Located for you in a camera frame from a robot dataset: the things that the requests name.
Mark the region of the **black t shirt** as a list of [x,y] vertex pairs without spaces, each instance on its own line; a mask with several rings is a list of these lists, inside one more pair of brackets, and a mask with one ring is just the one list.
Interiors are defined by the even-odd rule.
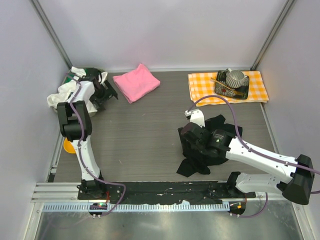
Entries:
[[191,148],[189,156],[181,162],[177,174],[190,177],[195,173],[209,175],[209,167],[221,165],[228,161],[226,153],[231,149],[229,147],[231,140],[243,134],[241,126],[235,127],[233,124],[225,123],[225,117],[218,115],[205,120],[205,130],[211,134],[207,147],[217,150],[217,155],[204,155]]

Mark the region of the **white printed t shirt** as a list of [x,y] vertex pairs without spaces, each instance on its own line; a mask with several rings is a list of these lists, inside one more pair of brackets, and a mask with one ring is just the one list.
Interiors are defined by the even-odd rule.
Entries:
[[[101,72],[102,78],[101,81],[99,81],[99,83],[103,83],[108,78],[108,72],[104,70],[101,70]],[[53,108],[56,112],[58,103],[66,102],[70,95],[76,90],[76,85],[76,82],[74,80],[71,80],[70,82],[64,83],[61,86],[59,86],[57,93],[50,94],[47,97],[47,105],[50,108]],[[86,107],[90,116],[94,116],[96,114],[97,109],[91,102],[88,102]]]

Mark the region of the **orange checkered cloth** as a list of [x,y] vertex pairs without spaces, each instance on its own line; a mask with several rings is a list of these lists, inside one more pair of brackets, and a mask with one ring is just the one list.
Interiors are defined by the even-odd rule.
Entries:
[[201,100],[196,105],[198,107],[205,105],[223,105],[226,99],[231,104],[238,103],[266,103],[269,100],[267,90],[263,83],[261,73],[259,71],[244,71],[243,73],[249,76],[249,92],[247,99],[235,99],[226,97],[215,93],[215,83],[211,78],[216,78],[218,72],[203,72],[203,73],[190,73],[188,74],[188,86],[190,99],[195,103],[200,98],[209,95],[217,95],[219,97],[209,97]]

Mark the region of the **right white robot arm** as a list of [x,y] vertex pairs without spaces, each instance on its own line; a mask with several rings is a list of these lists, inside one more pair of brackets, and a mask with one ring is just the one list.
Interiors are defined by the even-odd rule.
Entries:
[[308,205],[315,178],[310,157],[297,158],[279,155],[241,140],[223,129],[208,130],[189,122],[178,129],[185,157],[183,166],[189,174],[210,174],[210,166],[229,160],[250,165],[262,174],[235,171],[227,179],[226,189],[231,196],[239,193],[266,192],[282,195],[285,199]]

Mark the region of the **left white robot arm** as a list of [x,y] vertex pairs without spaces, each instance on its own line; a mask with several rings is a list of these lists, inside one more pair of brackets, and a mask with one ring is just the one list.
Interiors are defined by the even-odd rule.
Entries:
[[74,148],[81,169],[81,182],[76,186],[78,199],[102,199],[107,194],[107,185],[91,145],[93,126],[87,103],[93,102],[100,109],[110,98],[117,99],[118,93],[107,80],[100,83],[94,76],[67,76],[76,88],[66,101],[57,104],[56,110],[61,135]]

